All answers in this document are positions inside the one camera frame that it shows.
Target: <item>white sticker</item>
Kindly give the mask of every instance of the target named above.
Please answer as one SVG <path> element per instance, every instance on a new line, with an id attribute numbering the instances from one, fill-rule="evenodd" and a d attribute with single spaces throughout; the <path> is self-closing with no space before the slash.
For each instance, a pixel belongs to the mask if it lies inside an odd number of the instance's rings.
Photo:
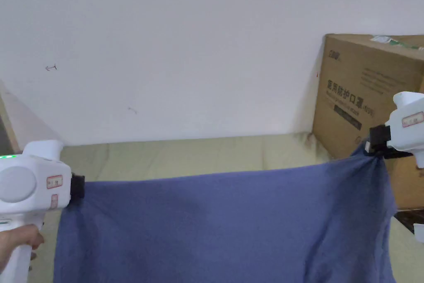
<path id="1" fill-rule="evenodd" d="M 50 209 L 56 209 L 58 201 L 59 201 L 59 195 L 52 195 L 52 201 L 50 203 Z"/>
<path id="2" fill-rule="evenodd" d="M 47 189 L 60 187 L 63 184 L 63 176 L 47 177 Z"/>
<path id="3" fill-rule="evenodd" d="M 424 122 L 424 112 L 422 111 L 419 113 L 404 117 L 402 119 L 402 127 L 408 127 L 415 124 L 420 124 L 421 122 Z"/>
<path id="4" fill-rule="evenodd" d="M 375 36 L 371 41 L 380 42 L 380 43 L 389 43 L 392 40 L 389 36 Z"/>

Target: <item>white handle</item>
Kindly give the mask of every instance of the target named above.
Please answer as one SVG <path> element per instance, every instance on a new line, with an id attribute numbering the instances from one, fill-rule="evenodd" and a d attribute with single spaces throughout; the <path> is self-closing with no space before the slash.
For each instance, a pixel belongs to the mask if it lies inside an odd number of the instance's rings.
<path id="1" fill-rule="evenodd" d="M 17 247 L 6 268 L 0 275 L 0 283 L 26 283 L 32 248 L 29 245 Z"/>
<path id="2" fill-rule="evenodd" d="M 11 230 L 23 225 L 36 225 L 39 230 L 43 225 L 44 212 L 31 214 L 16 214 L 1 216 L 7 220 L 0 231 Z M 17 247 L 10 257 L 5 269 L 0 275 L 0 283 L 26 283 L 28 280 L 29 263 L 31 261 L 32 247 L 22 245 Z"/>

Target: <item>wrinkled cloth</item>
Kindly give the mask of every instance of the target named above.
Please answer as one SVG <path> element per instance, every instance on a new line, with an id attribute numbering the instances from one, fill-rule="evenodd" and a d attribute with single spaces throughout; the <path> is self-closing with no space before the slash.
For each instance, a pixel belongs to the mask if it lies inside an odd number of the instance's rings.
<path id="1" fill-rule="evenodd" d="M 55 283 L 395 282 L 384 161 L 86 183 L 61 216 Z"/>

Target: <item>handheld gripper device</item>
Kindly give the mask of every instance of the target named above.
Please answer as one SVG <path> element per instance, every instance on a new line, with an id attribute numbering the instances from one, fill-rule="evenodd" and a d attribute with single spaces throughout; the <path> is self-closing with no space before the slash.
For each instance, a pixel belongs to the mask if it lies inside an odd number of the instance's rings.
<path id="1" fill-rule="evenodd" d="M 22 155 L 0 156 L 0 231 L 34 224 L 41 230 L 49 210 L 84 197 L 84 176 L 60 161 L 63 143 L 30 142 Z M 0 275 L 0 283 L 26 283 L 31 246 L 17 247 Z"/>

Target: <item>white wall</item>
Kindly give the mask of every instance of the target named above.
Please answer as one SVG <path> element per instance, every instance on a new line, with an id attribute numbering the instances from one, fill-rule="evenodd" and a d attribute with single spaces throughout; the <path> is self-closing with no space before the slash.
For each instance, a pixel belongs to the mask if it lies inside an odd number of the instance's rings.
<path id="1" fill-rule="evenodd" d="M 305 131 L 325 33 L 422 33 L 423 16 L 423 0 L 0 0 L 0 74 L 69 144 Z M 21 145 L 40 136 L 11 117 Z"/>

